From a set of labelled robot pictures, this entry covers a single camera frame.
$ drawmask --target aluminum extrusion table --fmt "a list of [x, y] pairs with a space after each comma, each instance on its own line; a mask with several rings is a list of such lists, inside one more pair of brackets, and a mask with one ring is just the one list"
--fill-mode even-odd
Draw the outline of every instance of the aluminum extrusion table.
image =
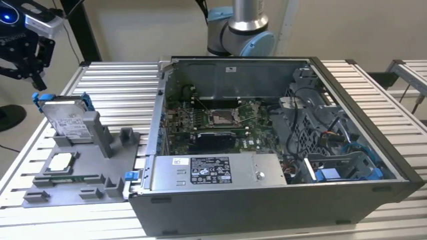
[[394, 60], [386, 71], [397, 73], [427, 96], [427, 60]]
[[[357, 64], [323, 61], [367, 116], [427, 181], [427, 128]], [[94, 62], [81, 67], [63, 95], [91, 95], [102, 123], [113, 132], [133, 127], [142, 133], [135, 169], [145, 166], [147, 136], [158, 87], [158, 63]], [[55, 142], [55, 130], [42, 121], [0, 181], [0, 239], [139, 239], [145, 230], [129, 202], [22, 208]], [[229, 239], [374, 240], [427, 239], [427, 187], [403, 202], [381, 206], [359, 224], [267, 232], [195, 236]]]

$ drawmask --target circuit board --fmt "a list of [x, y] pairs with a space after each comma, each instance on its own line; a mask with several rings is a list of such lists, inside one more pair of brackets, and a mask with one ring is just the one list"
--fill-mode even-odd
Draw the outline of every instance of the circuit board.
[[[167, 134], [171, 155], [257, 152], [283, 154], [270, 120], [267, 106], [261, 101], [241, 101], [237, 108], [199, 108], [191, 103], [167, 109]], [[233, 135], [233, 146], [195, 150], [201, 134]]]

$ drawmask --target black cable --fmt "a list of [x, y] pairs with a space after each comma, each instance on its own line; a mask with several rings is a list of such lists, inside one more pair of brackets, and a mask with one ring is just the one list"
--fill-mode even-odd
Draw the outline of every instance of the black cable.
[[291, 143], [291, 138], [293, 138], [293, 135], [295, 133], [295, 130], [297, 130], [297, 124], [298, 124], [298, 120], [299, 120], [299, 106], [297, 104], [297, 98], [295, 98], [295, 95], [294, 95], [294, 103], [295, 103], [295, 113], [294, 113], [294, 122], [293, 122], [293, 127], [291, 127], [291, 133], [290, 135], [287, 136], [287, 140], [286, 140], [286, 148], [287, 148], [287, 152], [295, 157], [295, 159], [299, 159], [299, 155], [298, 153], [294, 153], [290, 149], [290, 143]]
[[67, 19], [67, 20], [71, 18], [71, 16], [73, 16], [73, 14], [75, 13], [78, 7], [83, 4], [85, 1], [86, 1], [86, 0], [81, 0], [81, 1], [77, 3], [77, 5], [73, 7], [73, 9], [70, 10], [70, 12], [69, 12], [69, 14], [67, 14], [67, 16], [66, 16], [66, 19]]
[[[309, 105], [309, 103], [306, 102], [306, 100], [305, 100], [301, 96], [298, 96], [298, 95], [294, 95], [294, 96], [295, 96], [295, 98], [301, 99], [301, 100], [306, 103], [306, 105]], [[318, 115], [315, 114], [315, 111], [313, 111], [311, 114], [313, 114], [313, 116], [314, 116], [314, 119], [315, 119], [315, 120], [322, 124], [322, 126], [327, 129], [327, 128], [329, 128], [329, 125], [326, 124], [325, 121], [321, 120], [321, 118], [319, 118]]]
[[[53, 0], [53, 3], [54, 3], [54, 6], [55, 6], [55, 9], [59, 9], [59, 7], [57, 6], [55, 0]], [[74, 44], [73, 44], [73, 39], [71, 39], [71, 37], [70, 37], [70, 32], [69, 32], [69, 29], [67, 29], [65, 23], [63, 23], [63, 26], [65, 26], [66, 33], [67, 33], [67, 38], [69, 38], [71, 50], [73, 50], [73, 52], [74, 52], [75, 58], [78, 59], [78, 65], [81, 65], [81, 62], [82, 62], [82, 61], [81, 61], [81, 58], [79, 58], [79, 56], [78, 56], [78, 53], [77, 53], [77, 50], [75, 50], [75, 47], [74, 47]]]
[[75, 50], [75, 47], [74, 47], [74, 44], [73, 44], [73, 39], [71, 39], [71, 37], [70, 37], [70, 32], [69, 32], [69, 29], [67, 29], [67, 27], [66, 27], [66, 24], [65, 24], [65, 29], [66, 29], [66, 33], [67, 33], [67, 38], [69, 38], [71, 50], [73, 50], [73, 52], [74, 52], [75, 58], [78, 59], [78, 65], [81, 65], [81, 62], [82, 62], [82, 61], [81, 61], [81, 58], [79, 58], [79, 56], [78, 56], [78, 53], [77, 53], [77, 50]]
[[199, 8], [202, 10], [206, 24], [209, 24], [209, 5], [207, 5], [207, 1], [206, 0], [195, 0], [195, 2], [198, 3]]
[[406, 87], [406, 89], [405, 89], [405, 92], [403, 92], [403, 94], [402, 94], [399, 103], [402, 103], [402, 100], [403, 100], [403, 98], [405, 98], [405, 96], [406, 96], [406, 94], [407, 94], [407, 91], [409, 91], [410, 87], [411, 87], [411, 84], [409, 84], [407, 87]]
[[415, 103], [415, 106], [414, 106], [414, 109], [413, 109], [413, 112], [411, 112], [411, 114], [414, 114], [415, 113], [415, 111], [417, 111], [417, 109], [419, 108], [419, 103]]
[[331, 126], [329, 126], [329, 128], [327, 128], [327, 132], [331, 132], [331, 131], [333, 131], [333, 129], [334, 129], [334, 127], [335, 127], [335, 124], [339, 122], [339, 120], [341, 120], [341, 117], [338, 116], [338, 117], [335, 118], [334, 122], [331, 123]]
[[0, 144], [0, 148], [4, 148], [4, 149], [7, 149], [7, 150], [11, 150], [11, 151], [18, 152], [18, 153], [22, 152], [22, 151], [18, 151], [18, 150], [14, 149], [14, 148], [10, 148], [10, 147], [7, 147], [7, 146], [3, 146], [2, 144]]
[[322, 93], [318, 91], [318, 89], [315, 89], [315, 88], [313, 88], [313, 87], [307, 87], [307, 86], [303, 86], [303, 87], [301, 87], [299, 89], [297, 89], [297, 91], [294, 92], [294, 95], [297, 95], [297, 93], [298, 93], [299, 90], [302, 90], [302, 89], [309, 89], [309, 90], [315, 91], [315, 92], [319, 94], [319, 96], [322, 97]]

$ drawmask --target motherboard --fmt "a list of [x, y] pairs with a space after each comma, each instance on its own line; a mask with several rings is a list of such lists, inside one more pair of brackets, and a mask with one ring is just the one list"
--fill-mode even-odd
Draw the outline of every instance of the motherboard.
[[257, 152], [283, 155], [270, 119], [271, 105], [262, 100], [194, 99], [167, 108], [171, 155]]

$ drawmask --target warning label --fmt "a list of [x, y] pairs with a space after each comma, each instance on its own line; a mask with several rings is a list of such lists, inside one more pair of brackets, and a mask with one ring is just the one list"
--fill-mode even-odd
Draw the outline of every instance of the warning label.
[[233, 169], [229, 157], [193, 157], [191, 183], [193, 184], [231, 184]]

